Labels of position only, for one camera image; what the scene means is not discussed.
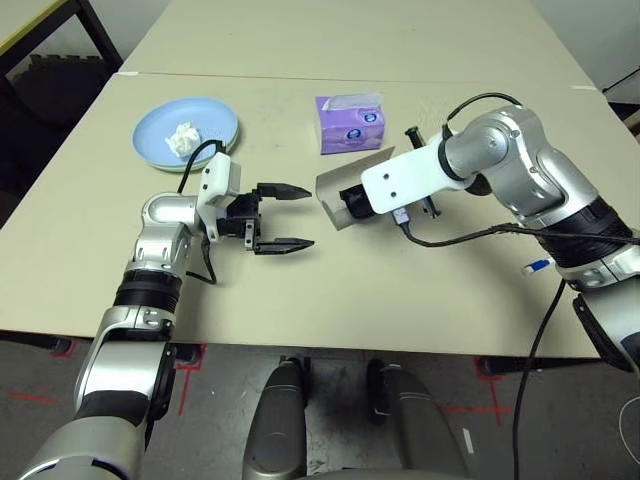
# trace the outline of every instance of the table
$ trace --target table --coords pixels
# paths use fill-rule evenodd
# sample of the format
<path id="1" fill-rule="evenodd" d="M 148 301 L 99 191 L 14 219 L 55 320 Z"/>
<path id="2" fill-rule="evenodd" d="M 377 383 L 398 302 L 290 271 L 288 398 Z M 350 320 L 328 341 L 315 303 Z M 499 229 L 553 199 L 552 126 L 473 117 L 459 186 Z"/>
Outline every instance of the table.
<path id="1" fill-rule="evenodd" d="M 527 0 L 173 0 L 121 71 L 593 87 Z"/>
<path id="2" fill-rule="evenodd" d="M 95 43 L 110 70 L 122 58 L 89 0 L 0 0 L 0 74 L 6 75 L 73 15 Z"/>
<path id="3" fill-rule="evenodd" d="M 147 198 L 174 190 L 131 143 L 137 121 L 181 96 L 216 97 L 240 118 L 231 155 L 242 189 L 281 181 L 314 190 L 316 176 L 365 153 L 320 156 L 313 98 L 381 91 L 384 147 L 410 145 L 403 131 L 437 130 L 462 99 L 505 91 L 541 117 L 550 142 L 591 178 L 630 225 L 640 224 L 640 148 L 595 91 L 500 83 L 396 83 L 114 76 L 0 231 L 2 328 L 92 336 L 120 282 Z M 460 127 L 499 102 L 475 104 Z M 195 192 L 192 175 L 186 192 Z M 435 197 L 437 220 L 414 212 L 415 234 L 444 239 L 510 221 L 491 197 Z M 336 231 L 316 198 L 262 205 L 265 238 L 299 236 L 316 245 L 286 257 L 258 257 L 225 239 L 212 261 L 221 284 L 188 278 L 175 340 L 424 352 L 524 355 L 555 291 L 552 270 L 524 277 L 544 255 L 535 240 L 509 235 L 447 249 L 408 243 L 390 218 Z M 193 256 L 193 269 L 203 271 Z M 565 295 L 540 355 L 595 356 Z"/>

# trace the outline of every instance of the light blue plate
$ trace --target light blue plate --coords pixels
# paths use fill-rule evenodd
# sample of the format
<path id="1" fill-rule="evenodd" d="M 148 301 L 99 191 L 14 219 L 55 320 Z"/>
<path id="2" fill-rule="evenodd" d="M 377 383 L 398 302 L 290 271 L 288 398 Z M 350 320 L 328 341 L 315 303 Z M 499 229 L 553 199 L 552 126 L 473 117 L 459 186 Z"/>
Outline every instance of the light blue plate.
<path id="1" fill-rule="evenodd" d="M 189 157 L 176 157 L 164 139 L 173 135 L 179 124 L 186 122 L 191 122 L 198 130 L 203 142 L 222 140 L 228 149 L 238 133 L 238 117 L 227 105 L 213 98 L 186 97 L 160 105 L 146 114 L 133 131 L 133 146 L 154 167 L 182 172 Z M 205 148 L 192 169 L 204 167 L 215 151 L 215 145 Z"/>

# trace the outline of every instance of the tissue box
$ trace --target tissue box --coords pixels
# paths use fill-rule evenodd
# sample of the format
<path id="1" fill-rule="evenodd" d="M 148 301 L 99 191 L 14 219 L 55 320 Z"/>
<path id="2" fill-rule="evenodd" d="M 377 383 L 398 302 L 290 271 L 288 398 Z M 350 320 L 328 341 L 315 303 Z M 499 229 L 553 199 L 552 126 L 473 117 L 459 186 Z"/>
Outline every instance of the tissue box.
<path id="1" fill-rule="evenodd" d="M 316 97 L 316 110 L 322 155 L 373 150 L 382 145 L 380 95 Z"/>

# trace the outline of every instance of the wall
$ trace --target wall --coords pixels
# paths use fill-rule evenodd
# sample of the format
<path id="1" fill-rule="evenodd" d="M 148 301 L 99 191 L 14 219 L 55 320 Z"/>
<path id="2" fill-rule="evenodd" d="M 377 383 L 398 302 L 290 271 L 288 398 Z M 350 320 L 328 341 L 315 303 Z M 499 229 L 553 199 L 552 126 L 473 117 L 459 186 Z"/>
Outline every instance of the wall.
<path id="1" fill-rule="evenodd" d="M 640 65 L 639 0 L 531 0 L 600 89 Z M 640 74 L 607 93 L 640 103 Z"/>
<path id="2" fill-rule="evenodd" d="M 91 0 L 91 3 L 118 51 L 127 57 L 169 1 Z M 640 65 L 639 0 L 531 1 L 598 88 L 611 85 Z M 45 41 L 37 52 L 97 54 L 75 18 Z M 640 103 L 640 74 L 607 96 L 612 101 Z"/>
<path id="3" fill-rule="evenodd" d="M 169 2 L 170 0 L 91 0 L 91 5 L 120 55 L 126 58 Z M 59 55 L 98 55 L 91 39 L 75 17 L 45 40 L 36 52 Z"/>

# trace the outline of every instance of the gray floor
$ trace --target gray floor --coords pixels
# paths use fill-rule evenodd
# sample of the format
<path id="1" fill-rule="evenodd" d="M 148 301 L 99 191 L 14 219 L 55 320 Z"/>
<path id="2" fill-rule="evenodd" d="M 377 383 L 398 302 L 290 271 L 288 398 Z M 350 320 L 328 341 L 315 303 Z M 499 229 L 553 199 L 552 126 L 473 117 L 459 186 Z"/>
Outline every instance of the gray floor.
<path id="1" fill-rule="evenodd" d="M 47 435 L 71 417 L 71 391 L 86 350 L 78 344 L 70 358 L 52 357 L 0 342 L 0 478 L 15 478 Z M 309 473 L 398 465 L 388 426 L 372 427 L 364 416 L 364 367 L 378 355 L 401 362 L 425 382 L 444 406 L 478 479 L 511 478 L 515 375 L 479 378 L 468 356 L 216 345 L 208 346 L 199 370 L 178 372 L 170 412 L 156 425 L 142 478 L 239 479 L 253 411 L 283 353 L 313 359 L 314 391 L 306 412 Z M 521 424 L 522 478 L 637 478 L 617 433 L 619 408 L 637 392 L 631 376 L 600 364 L 534 373 Z M 630 408 L 624 422 L 636 447 L 638 413 Z M 463 428 L 470 432 L 473 454 Z"/>

